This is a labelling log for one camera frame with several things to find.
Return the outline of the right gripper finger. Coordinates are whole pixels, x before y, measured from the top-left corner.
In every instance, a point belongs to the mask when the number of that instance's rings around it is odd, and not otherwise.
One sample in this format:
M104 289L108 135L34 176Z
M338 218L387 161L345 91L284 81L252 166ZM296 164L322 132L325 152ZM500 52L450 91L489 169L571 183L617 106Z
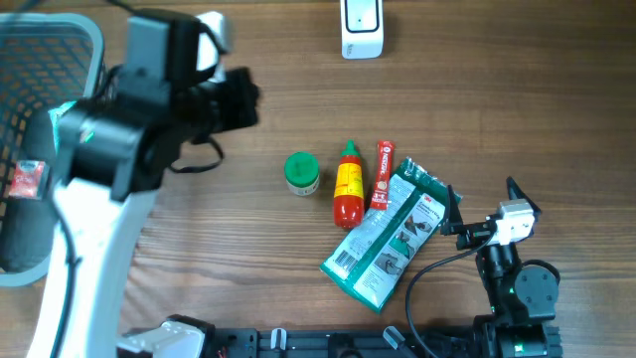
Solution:
M510 200L526 200L533 210L533 215L535 217L539 217L541 215L542 210L540 207L523 192L511 176L506 179L506 185Z
M448 205L444 211L440 232L442 235L459 235L464 228L464 223L451 185L447 186L447 197Z

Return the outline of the green white glove package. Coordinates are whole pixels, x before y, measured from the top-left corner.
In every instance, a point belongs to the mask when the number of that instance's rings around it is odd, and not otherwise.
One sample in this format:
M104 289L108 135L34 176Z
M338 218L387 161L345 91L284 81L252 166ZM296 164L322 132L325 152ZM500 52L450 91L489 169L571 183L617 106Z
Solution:
M447 206L446 185L406 158L391 176L388 208L368 210L320 270L381 312L409 263L438 230Z

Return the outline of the red coffee stick sachet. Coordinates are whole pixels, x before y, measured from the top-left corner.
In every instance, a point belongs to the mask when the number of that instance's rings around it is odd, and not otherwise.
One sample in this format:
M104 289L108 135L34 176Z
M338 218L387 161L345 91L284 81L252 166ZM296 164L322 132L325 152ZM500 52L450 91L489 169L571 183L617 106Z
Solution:
M377 173L370 208L385 211L389 205L390 179L393 168L395 144L383 140L378 142Z

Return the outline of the green lid jar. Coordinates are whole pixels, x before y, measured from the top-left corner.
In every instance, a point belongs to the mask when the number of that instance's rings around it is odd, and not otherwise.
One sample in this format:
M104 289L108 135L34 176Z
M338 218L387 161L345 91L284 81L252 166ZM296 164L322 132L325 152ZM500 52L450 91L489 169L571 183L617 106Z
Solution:
M299 151L290 155L284 164L284 176L288 189L295 195L308 196L319 187L318 160L309 152Z

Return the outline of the red chili sauce bottle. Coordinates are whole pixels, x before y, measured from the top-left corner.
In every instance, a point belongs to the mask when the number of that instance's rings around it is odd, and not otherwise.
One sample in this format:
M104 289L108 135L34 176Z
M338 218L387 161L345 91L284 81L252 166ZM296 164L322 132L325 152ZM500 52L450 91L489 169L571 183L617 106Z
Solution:
M362 161L352 139L341 152L333 198L336 226L353 229L362 223L365 213Z

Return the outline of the red white tissue pack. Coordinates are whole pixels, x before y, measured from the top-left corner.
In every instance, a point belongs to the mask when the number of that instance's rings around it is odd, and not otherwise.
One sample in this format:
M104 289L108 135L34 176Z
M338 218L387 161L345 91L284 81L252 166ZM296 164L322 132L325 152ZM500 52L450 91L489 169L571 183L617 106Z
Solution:
M48 169L45 161L18 161L9 189L9 196L18 199L41 199Z

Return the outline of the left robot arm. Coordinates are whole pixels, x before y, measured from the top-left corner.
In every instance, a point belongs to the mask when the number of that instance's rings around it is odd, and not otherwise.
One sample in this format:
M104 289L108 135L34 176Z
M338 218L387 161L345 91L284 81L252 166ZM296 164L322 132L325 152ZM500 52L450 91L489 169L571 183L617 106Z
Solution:
M184 143L257 123L248 69L226 71L231 26L200 16L138 9L125 62L56 125L51 189L57 217L32 357L206 357L211 323L172 315L136 333L117 331L128 272L166 172Z

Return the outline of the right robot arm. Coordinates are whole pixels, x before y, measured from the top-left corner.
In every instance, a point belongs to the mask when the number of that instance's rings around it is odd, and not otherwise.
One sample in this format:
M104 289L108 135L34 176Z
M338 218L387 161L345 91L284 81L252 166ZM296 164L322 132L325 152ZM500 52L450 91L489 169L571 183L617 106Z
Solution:
M447 187L448 207L441 226L456 236L458 250L476 254L476 267L491 305L489 315L474 318L469 343L472 357L561 357L556 318L560 273L541 260L522 261L517 244L534 234L542 211L511 177L509 199L482 222L463 222L455 192Z

